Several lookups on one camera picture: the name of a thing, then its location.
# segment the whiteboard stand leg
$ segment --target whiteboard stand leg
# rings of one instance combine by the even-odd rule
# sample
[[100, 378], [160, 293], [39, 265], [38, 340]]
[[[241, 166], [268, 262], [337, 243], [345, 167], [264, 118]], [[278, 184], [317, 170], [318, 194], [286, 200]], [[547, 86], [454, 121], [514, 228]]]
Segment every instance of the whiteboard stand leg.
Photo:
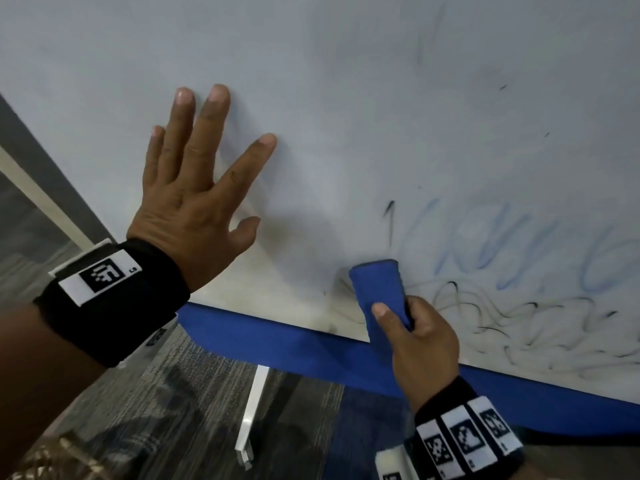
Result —
[[255, 370], [251, 392], [249, 393], [249, 399], [246, 402], [244, 416], [240, 424], [240, 432], [238, 433], [238, 439], [236, 441], [236, 455], [238, 456], [238, 462], [240, 462], [240, 465], [242, 465], [245, 470], [251, 468], [251, 462], [253, 461], [253, 450], [251, 443], [249, 443], [249, 433], [251, 432], [255, 412], [258, 409], [260, 396], [262, 395], [264, 384], [267, 382], [268, 374], [269, 368], [264, 365], [259, 365]]

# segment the whiteboard surface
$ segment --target whiteboard surface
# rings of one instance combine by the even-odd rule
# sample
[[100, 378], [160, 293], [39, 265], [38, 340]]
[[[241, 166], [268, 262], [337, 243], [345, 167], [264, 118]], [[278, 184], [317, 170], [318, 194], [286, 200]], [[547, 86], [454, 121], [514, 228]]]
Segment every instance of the whiteboard surface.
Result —
[[[640, 0], [3, 0], [0, 92], [107, 229], [176, 87], [280, 145], [257, 244], [193, 300], [367, 340], [400, 261], [462, 361], [640, 403]], [[389, 202], [393, 212], [386, 215]]]

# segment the pinky finger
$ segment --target pinky finger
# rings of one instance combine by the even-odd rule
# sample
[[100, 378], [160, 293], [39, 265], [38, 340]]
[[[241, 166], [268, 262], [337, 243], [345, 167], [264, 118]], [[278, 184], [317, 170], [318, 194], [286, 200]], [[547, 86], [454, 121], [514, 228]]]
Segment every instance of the pinky finger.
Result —
[[158, 158], [162, 152], [164, 143], [164, 128], [162, 126], [154, 126], [151, 133], [151, 139], [147, 147], [147, 158], [145, 160], [145, 170], [142, 172], [142, 190], [146, 190], [156, 181], [158, 173]]

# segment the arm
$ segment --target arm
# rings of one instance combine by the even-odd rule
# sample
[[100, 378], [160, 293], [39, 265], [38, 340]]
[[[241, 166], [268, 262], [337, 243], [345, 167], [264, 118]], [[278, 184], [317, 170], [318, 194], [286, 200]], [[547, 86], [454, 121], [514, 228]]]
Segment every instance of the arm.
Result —
[[[425, 422], [420, 418], [425, 417], [429, 405], [433, 407], [430, 400], [444, 391], [460, 375], [460, 343], [451, 325], [425, 300], [409, 296], [407, 302], [414, 322], [411, 332], [405, 329], [400, 318], [383, 303], [374, 304], [371, 311], [391, 343], [394, 375], [398, 386], [409, 401], [409, 407], [417, 418], [418, 426], [418, 423]], [[466, 394], [473, 393], [468, 385], [466, 387]], [[455, 394], [448, 396], [451, 404], [442, 403], [443, 397], [446, 396], [440, 395], [437, 398], [439, 406], [444, 406], [444, 410], [438, 412], [437, 416], [467, 402], [467, 398], [456, 397]], [[544, 479], [546, 476], [528, 463], [511, 476], [511, 480]]]
[[[149, 264], [166, 263], [169, 257], [171, 266], [177, 265], [175, 274], [187, 296], [247, 250], [260, 224], [258, 217], [249, 217], [229, 231], [232, 215], [273, 153], [276, 137], [263, 135], [214, 185], [214, 156], [229, 106], [228, 89], [214, 86], [194, 124], [195, 97], [187, 88], [178, 90], [166, 129], [153, 129], [143, 172], [142, 204], [127, 232], [127, 239], [145, 241], [162, 254], [146, 256], [159, 260]], [[60, 296], [57, 288], [53, 290]], [[81, 320], [71, 322], [64, 312], [56, 311], [57, 301], [50, 300], [43, 308], [42, 297], [38, 300], [38, 306], [25, 305], [0, 317], [0, 478], [10, 473], [21, 455], [100, 377], [106, 365], [112, 365], [104, 363], [104, 351], [115, 342], [90, 330], [90, 325], [86, 331], [76, 326], [91, 322], [82, 308], [73, 310]], [[137, 305], [144, 309], [144, 303]], [[109, 357], [110, 362], [124, 359], [158, 329], [146, 315], [152, 314], [135, 316], [135, 327], [126, 322], [118, 325], [116, 338], [133, 328], [137, 334], [130, 333], [128, 341], [142, 338], [132, 348], [117, 343], [123, 356]], [[104, 342], [102, 354], [92, 349], [92, 342], [100, 340]]]

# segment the black and white square pattern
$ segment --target black and white square pattern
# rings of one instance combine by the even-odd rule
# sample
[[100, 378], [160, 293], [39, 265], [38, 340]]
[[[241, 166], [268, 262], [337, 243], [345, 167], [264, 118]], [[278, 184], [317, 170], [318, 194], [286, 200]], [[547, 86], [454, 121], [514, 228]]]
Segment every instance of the black and white square pattern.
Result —
[[447, 448], [447, 444], [444, 441], [442, 435], [435, 435], [424, 440], [424, 444], [427, 446], [431, 458], [436, 466], [443, 465], [453, 460], [451, 451]]
[[449, 430], [460, 447], [460, 451], [465, 455], [485, 446], [483, 437], [470, 419], [465, 419], [453, 425]]
[[491, 430], [494, 438], [501, 438], [511, 432], [495, 410], [488, 409], [487, 411], [482, 411], [479, 416], [484, 425]]
[[104, 290], [107, 286], [111, 286], [125, 277], [124, 273], [110, 258], [103, 259], [81, 271], [78, 275], [94, 293]]

